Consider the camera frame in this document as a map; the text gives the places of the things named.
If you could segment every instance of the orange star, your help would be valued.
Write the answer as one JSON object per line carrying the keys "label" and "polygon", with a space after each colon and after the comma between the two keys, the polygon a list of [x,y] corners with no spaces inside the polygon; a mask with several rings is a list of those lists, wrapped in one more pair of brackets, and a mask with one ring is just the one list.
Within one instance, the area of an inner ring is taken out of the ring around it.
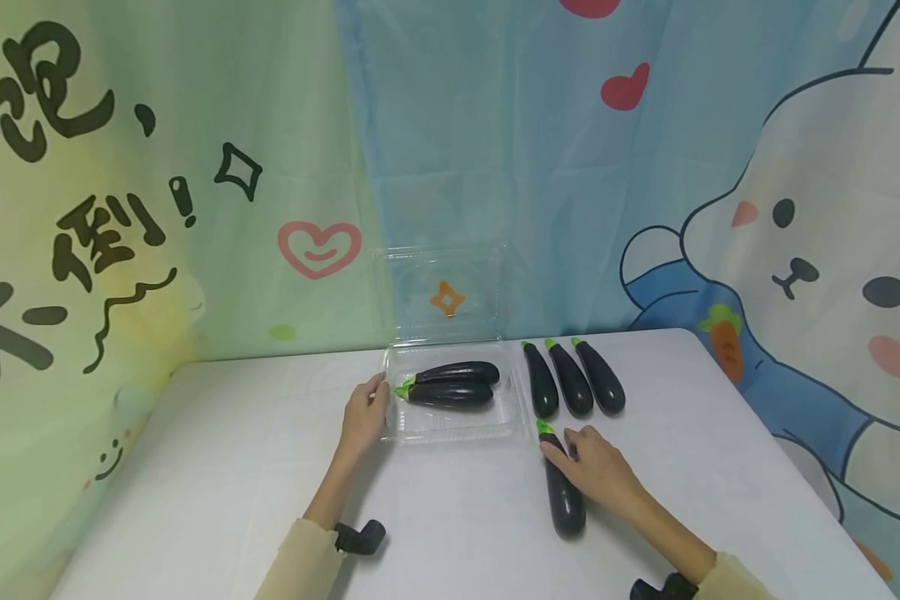
{"label": "orange star", "polygon": [[440,282],[440,289],[437,294],[430,298],[430,303],[436,308],[443,310],[443,314],[447,316],[447,318],[454,318],[454,315],[457,314],[457,308],[463,301],[465,301],[467,297],[462,294],[458,294],[455,289],[450,287],[450,284],[447,282]]}

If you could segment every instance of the bunny eye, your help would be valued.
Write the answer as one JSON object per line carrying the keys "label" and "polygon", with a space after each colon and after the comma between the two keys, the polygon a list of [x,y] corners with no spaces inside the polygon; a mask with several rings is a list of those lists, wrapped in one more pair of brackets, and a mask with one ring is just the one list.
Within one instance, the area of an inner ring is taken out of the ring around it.
{"label": "bunny eye", "polygon": [[793,201],[789,197],[785,197],[780,202],[773,204],[773,222],[777,227],[783,229],[793,222],[793,214],[797,212],[797,207],[793,206]]}
{"label": "bunny eye", "polygon": [[900,280],[896,277],[875,277],[862,290],[868,303],[880,308],[896,308],[900,305]]}

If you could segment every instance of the hand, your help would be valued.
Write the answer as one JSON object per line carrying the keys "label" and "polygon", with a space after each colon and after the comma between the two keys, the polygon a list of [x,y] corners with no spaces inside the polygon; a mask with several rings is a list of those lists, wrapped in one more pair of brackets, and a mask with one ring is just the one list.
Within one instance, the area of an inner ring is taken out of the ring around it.
{"label": "hand", "polygon": [[389,384],[384,381],[384,373],[377,373],[367,383],[354,388],[347,408],[343,410],[338,458],[354,462],[363,458],[363,454],[380,438],[388,402]]}
{"label": "hand", "polygon": [[563,436],[576,460],[548,442],[540,442],[540,450],[584,495],[627,520],[652,503],[624,455],[600,432],[587,425],[578,432],[564,429]]}

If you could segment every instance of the cartoon carrot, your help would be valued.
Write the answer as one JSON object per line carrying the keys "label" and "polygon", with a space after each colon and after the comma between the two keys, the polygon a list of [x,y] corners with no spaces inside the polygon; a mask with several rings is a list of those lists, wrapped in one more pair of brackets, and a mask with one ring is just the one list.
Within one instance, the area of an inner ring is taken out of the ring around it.
{"label": "cartoon carrot", "polygon": [[867,557],[869,563],[873,565],[873,568],[876,570],[876,573],[880,575],[880,578],[884,581],[893,581],[893,571],[890,570],[890,567],[887,567],[887,564],[884,561],[880,560],[880,557],[876,555],[876,552],[867,548],[867,544],[864,542],[857,542],[854,539],[854,543],[857,544],[857,548],[860,548],[860,551],[864,553],[864,556]]}
{"label": "cartoon carrot", "polygon": [[710,307],[710,318],[697,326],[710,334],[710,346],[723,372],[733,383],[744,378],[744,353],[740,349],[743,321],[727,304]]}

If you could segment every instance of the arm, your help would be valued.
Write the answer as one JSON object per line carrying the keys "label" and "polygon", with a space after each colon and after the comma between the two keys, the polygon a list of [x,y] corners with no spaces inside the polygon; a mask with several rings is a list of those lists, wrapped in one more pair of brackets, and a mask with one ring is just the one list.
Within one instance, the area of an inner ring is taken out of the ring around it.
{"label": "arm", "polygon": [[343,563],[334,531],[363,455],[380,435],[389,386],[379,373],[353,391],[343,412],[343,429],[317,493],[280,544],[256,600],[323,600]]}
{"label": "arm", "polygon": [[633,525],[692,585],[696,600],[773,600],[736,558],[716,554],[647,492],[626,459],[590,427],[565,430],[570,458],[550,443],[540,450],[588,498]]}

